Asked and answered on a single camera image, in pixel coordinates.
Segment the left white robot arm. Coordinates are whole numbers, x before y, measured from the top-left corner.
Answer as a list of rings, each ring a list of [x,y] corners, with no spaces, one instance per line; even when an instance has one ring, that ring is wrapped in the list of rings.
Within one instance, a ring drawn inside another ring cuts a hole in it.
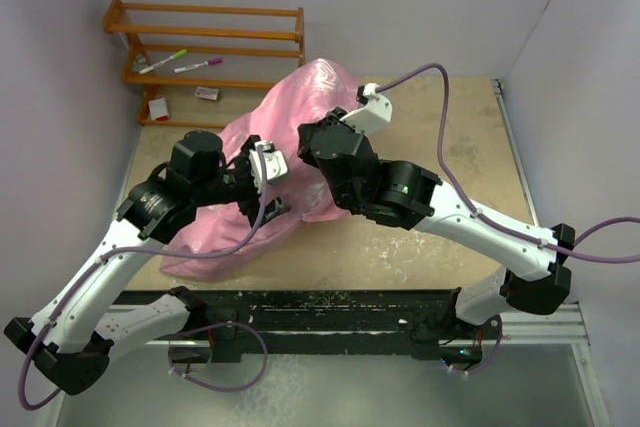
[[[152,257],[189,258],[167,246],[199,208],[235,203],[255,233],[279,214],[282,202],[269,199],[267,190],[288,172],[285,155],[257,135],[228,159],[218,135],[187,133],[170,159],[129,191],[98,247],[61,292],[39,312],[15,317],[5,327],[5,336],[25,355],[18,384],[23,407],[34,407],[26,400],[30,367],[58,392],[78,395],[110,363],[151,340],[201,335],[209,320],[207,304],[185,287],[125,314],[109,309]]]

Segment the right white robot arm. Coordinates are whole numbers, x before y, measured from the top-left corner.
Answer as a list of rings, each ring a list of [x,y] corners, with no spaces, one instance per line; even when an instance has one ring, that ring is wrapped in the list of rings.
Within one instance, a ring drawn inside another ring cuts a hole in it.
[[[414,163],[382,160],[339,108],[298,127],[298,156],[320,171],[334,204],[378,225],[437,235],[489,257],[494,274],[456,289],[446,330],[467,338],[507,311],[550,315],[567,299],[571,272],[559,248],[572,248],[574,230],[539,228],[483,205],[468,207],[454,187]]]

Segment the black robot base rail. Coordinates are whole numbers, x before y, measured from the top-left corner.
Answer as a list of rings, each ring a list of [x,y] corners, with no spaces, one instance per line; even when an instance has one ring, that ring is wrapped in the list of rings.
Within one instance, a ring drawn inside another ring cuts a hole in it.
[[[208,346],[211,361],[245,354],[398,355],[475,364],[501,322],[454,316],[450,290],[199,291],[196,317],[180,340]]]

